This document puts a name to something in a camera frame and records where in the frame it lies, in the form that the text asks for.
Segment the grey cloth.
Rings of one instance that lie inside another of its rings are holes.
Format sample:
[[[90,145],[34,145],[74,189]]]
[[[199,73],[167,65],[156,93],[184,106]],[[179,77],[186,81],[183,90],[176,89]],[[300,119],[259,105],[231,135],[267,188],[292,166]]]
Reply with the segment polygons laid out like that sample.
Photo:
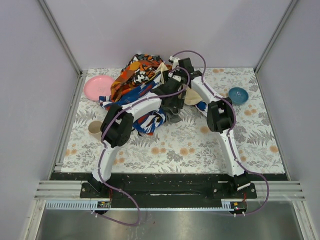
[[[163,111],[166,116],[166,122],[169,124],[176,124],[182,121],[180,114],[180,109],[177,107],[164,106]]]

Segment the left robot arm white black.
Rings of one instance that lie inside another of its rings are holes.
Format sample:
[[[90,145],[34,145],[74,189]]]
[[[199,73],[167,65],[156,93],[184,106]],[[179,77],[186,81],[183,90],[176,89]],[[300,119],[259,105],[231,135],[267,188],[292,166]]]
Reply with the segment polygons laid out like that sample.
[[[114,160],[118,151],[129,140],[133,123],[147,113],[160,109],[163,103],[184,95],[189,83],[189,80],[177,81],[170,77],[167,83],[151,89],[131,103],[111,105],[100,128],[103,149],[97,167],[88,181],[97,193],[103,191],[104,183],[110,179]]]

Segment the cream beige cloth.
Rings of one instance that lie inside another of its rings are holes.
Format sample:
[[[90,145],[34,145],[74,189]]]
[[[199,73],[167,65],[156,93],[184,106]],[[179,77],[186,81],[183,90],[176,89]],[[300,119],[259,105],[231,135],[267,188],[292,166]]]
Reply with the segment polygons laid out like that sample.
[[[164,80],[164,71],[167,70],[171,70],[172,66],[169,65],[169,67],[167,67],[167,65],[165,65],[163,62],[160,63],[160,65],[157,67],[155,73],[161,73],[161,78],[160,78],[160,82],[162,84],[165,83]],[[184,98],[184,103],[188,106],[194,106],[196,104],[198,104],[199,102],[202,101],[202,98],[200,97],[200,95],[198,93],[196,93],[193,89],[191,89],[190,87],[186,88],[186,94],[185,94],[185,98]]]

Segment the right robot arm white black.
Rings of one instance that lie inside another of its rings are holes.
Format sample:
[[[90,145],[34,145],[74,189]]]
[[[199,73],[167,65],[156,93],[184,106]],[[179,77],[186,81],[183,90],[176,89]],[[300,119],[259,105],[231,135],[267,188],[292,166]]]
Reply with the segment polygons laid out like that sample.
[[[227,174],[231,177],[228,181],[229,192],[238,192],[248,187],[251,182],[248,172],[239,163],[240,155],[234,138],[236,114],[230,98],[224,98],[217,93],[205,80],[204,73],[196,71],[190,58],[180,59],[170,56],[172,67],[181,67],[190,75],[189,87],[194,90],[206,104],[206,122],[208,128],[217,134],[220,147],[224,156]]]

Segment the blue white red cloth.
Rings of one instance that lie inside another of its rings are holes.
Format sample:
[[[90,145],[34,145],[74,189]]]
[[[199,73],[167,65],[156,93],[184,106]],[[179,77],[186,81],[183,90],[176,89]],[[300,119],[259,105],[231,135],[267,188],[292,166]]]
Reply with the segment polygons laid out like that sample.
[[[177,75],[160,83],[160,74],[124,94],[119,101],[112,102],[110,96],[100,96],[99,104],[107,110],[101,125],[103,139],[125,136],[130,130],[152,135],[167,119],[179,122],[179,111],[184,105],[205,110],[202,97],[187,80]]]

